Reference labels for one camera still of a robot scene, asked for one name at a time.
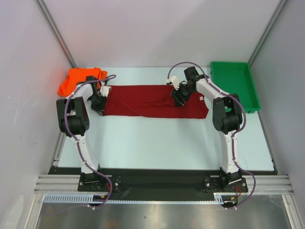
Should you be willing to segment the dark red t-shirt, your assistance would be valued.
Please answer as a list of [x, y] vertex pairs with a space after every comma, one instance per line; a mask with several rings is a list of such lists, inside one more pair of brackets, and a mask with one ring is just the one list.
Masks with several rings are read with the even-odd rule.
[[176, 107], [169, 85], [112, 86], [105, 105], [105, 116], [205, 119], [209, 109], [204, 96], [193, 93], [184, 106]]

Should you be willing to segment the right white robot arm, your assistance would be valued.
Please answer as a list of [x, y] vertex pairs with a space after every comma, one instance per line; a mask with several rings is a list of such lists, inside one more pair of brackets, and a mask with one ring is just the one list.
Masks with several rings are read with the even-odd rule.
[[205, 73], [199, 74], [195, 67], [185, 69], [184, 75], [184, 83], [176, 76], [167, 76], [167, 84], [174, 87], [171, 96], [177, 107], [184, 106], [195, 92], [212, 103], [213, 126], [220, 135], [223, 156], [216, 186], [232, 191], [242, 180], [242, 169], [237, 162], [237, 133], [245, 127], [246, 117], [239, 96], [223, 91]]

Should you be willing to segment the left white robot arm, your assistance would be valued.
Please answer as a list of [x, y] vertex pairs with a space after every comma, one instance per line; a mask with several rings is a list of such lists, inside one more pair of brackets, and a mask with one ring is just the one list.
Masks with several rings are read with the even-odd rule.
[[104, 115], [111, 90], [111, 87], [107, 86], [108, 81], [108, 77], [97, 79], [92, 75], [87, 76], [84, 81], [77, 82], [69, 95], [56, 101], [60, 131], [73, 142], [81, 162], [79, 192], [101, 191], [107, 183], [86, 139], [85, 133], [89, 130], [90, 120], [85, 103], [91, 102], [91, 109], [99, 115]]

